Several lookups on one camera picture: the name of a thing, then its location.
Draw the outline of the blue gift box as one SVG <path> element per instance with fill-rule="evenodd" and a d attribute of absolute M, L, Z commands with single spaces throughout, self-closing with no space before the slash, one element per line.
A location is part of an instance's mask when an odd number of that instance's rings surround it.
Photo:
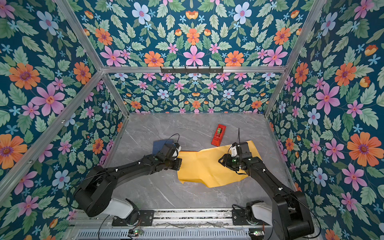
<path fill-rule="evenodd" d="M 172 139 L 154 141 L 152 154 L 156 155 L 163 148 L 164 144 L 171 144 L 172 145 L 173 143 L 174 143 L 174 140 L 172 140 Z"/>

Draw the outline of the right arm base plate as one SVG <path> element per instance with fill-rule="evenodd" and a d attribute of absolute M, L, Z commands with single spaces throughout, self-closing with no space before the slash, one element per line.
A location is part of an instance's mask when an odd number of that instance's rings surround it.
<path fill-rule="evenodd" d="M 232 204 L 232 222 L 234 226 L 264 226 L 266 223 L 254 217 L 250 207 Z"/>

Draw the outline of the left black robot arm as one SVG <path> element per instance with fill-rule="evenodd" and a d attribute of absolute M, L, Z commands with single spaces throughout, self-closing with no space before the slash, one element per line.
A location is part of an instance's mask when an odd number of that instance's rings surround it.
<path fill-rule="evenodd" d="M 74 191 L 74 199 L 88 217 L 107 214 L 123 220 L 127 225 L 135 225 L 140 217 L 139 208 L 129 199 L 114 199 L 114 190 L 142 176 L 163 170 L 178 171 L 182 163 L 178 157 L 180 151 L 179 143 L 165 143 L 157 154 L 145 155 L 136 162 L 111 168 L 96 166 Z"/>

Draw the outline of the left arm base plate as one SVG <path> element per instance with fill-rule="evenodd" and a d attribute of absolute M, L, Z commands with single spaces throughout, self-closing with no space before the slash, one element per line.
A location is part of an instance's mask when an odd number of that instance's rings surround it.
<path fill-rule="evenodd" d="M 126 219 L 114 217 L 113 227 L 150 227 L 153 224 L 154 210 L 133 211 Z"/>

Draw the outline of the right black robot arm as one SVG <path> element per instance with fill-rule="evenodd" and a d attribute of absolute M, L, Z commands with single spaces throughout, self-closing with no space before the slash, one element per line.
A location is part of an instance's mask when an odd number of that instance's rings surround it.
<path fill-rule="evenodd" d="M 280 240 L 309 239 L 315 232 L 305 195 L 279 181 L 261 158 L 252 155 L 248 143 L 232 144 L 218 162 L 238 175 L 254 179 L 272 201 L 270 206 L 264 201 L 248 202 L 245 207 L 233 205 L 234 214 L 240 214 L 251 225 L 264 222 L 272 226 Z"/>

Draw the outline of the yellow orange wrapping paper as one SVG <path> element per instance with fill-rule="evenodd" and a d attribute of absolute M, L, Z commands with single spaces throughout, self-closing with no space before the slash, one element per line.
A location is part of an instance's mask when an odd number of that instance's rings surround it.
<path fill-rule="evenodd" d="M 219 159 L 230 152 L 230 146 L 221 146 L 199 152 L 181 152 L 182 164 L 178 170 L 181 183 L 200 183 L 208 188 L 222 187 L 247 178 L 244 171 L 240 175 L 222 166 Z"/>

